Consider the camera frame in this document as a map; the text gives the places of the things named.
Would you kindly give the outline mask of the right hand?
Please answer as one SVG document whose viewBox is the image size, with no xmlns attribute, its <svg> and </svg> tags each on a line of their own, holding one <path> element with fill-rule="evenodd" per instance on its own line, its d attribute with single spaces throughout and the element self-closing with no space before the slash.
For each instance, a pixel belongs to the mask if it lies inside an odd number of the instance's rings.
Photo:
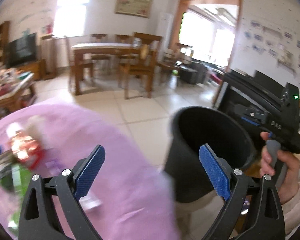
<svg viewBox="0 0 300 240">
<path fill-rule="evenodd" d="M 294 156 L 294 154 L 278 150 L 277 159 L 284 163 L 279 179 L 282 180 L 281 186 L 278 188 L 278 195 L 281 204 L 286 204 L 289 202 L 299 190 L 299 160 Z M 265 174 L 275 176 L 276 171 L 272 168 L 271 163 L 273 161 L 272 156 L 264 146 L 261 151 L 261 161 L 260 161 L 260 176 Z"/>
</svg>

